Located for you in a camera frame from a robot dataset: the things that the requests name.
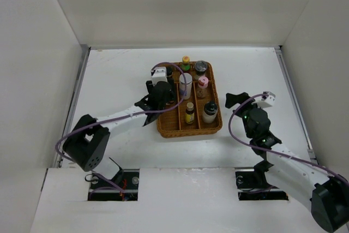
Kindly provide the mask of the black stopper white bottle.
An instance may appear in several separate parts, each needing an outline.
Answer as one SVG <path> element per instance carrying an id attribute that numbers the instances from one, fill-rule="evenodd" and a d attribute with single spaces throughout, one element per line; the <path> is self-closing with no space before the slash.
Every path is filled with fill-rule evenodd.
<path id="1" fill-rule="evenodd" d="M 202 119 L 204 123 L 211 124 L 218 113 L 218 106 L 214 101 L 209 101 L 204 105 Z"/>

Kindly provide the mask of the silver lid tall jar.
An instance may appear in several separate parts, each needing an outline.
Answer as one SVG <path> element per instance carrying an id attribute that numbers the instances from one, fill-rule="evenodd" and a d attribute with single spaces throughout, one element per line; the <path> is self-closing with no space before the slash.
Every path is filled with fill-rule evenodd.
<path id="1" fill-rule="evenodd" d="M 179 94 L 184 100 L 191 96 L 192 76 L 189 73 L 181 74 L 179 77 Z"/>

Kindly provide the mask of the yellow cap sauce bottle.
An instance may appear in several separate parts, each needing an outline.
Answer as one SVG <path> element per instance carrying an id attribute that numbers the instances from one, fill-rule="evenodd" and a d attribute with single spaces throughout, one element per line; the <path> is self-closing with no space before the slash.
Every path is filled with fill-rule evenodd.
<path id="1" fill-rule="evenodd" d="M 182 63 L 180 65 L 180 68 L 182 72 L 190 73 L 190 57 L 189 56 L 182 57 Z"/>

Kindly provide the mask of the pink lid spice jar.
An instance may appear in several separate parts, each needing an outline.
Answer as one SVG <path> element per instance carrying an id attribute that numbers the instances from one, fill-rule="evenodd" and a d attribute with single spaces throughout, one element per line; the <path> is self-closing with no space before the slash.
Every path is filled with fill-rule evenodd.
<path id="1" fill-rule="evenodd" d="M 198 79 L 197 82 L 197 91 L 196 94 L 199 98 L 205 98 L 208 94 L 208 84 L 209 84 L 209 80 L 207 77 L 202 76 Z"/>

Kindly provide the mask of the black cap salt grinder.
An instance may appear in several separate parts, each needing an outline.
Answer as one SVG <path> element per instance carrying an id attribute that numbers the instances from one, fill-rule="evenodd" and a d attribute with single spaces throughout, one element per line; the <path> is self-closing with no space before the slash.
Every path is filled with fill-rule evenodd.
<path id="1" fill-rule="evenodd" d="M 195 81 L 198 81 L 200 77 L 205 76 L 207 69 L 208 69 L 208 64 L 206 61 L 197 61 L 194 65 Z"/>

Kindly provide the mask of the yellow label brown bottle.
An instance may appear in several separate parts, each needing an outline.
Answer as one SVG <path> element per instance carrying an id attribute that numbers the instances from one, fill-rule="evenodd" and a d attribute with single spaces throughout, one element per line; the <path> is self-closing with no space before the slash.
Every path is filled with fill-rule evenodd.
<path id="1" fill-rule="evenodd" d="M 185 122 L 187 124 L 192 124 L 194 120 L 195 120 L 194 104 L 192 102 L 188 102 L 186 104 Z"/>

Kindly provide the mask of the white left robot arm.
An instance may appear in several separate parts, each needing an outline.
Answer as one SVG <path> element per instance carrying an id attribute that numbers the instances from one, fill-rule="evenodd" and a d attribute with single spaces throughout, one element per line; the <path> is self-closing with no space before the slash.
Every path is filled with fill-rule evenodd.
<path id="1" fill-rule="evenodd" d="M 151 80 L 146 82 L 148 94 L 124 111 L 101 118 L 82 116 L 73 131 L 88 128 L 69 136 L 63 144 L 63 152 L 83 171 L 98 173 L 109 188 L 118 188 L 122 184 L 121 167 L 104 156 L 109 139 L 147 126 L 159 118 L 166 105 L 176 99 L 172 73 L 170 66 L 151 70 Z"/>

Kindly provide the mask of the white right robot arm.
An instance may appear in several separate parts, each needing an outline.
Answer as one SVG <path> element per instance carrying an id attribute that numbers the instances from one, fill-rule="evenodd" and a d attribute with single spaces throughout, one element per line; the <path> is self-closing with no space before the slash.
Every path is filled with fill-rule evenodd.
<path id="1" fill-rule="evenodd" d="M 225 106 L 237 108 L 232 116 L 242 119 L 245 135 L 263 161 L 253 173 L 259 187 L 275 186 L 292 196 L 310 211 L 315 222 L 326 232 L 336 232 L 348 223 L 348 180 L 343 176 L 300 159 L 270 131 L 271 121 L 265 111 L 275 103 L 275 95 L 264 91 L 226 94 Z"/>

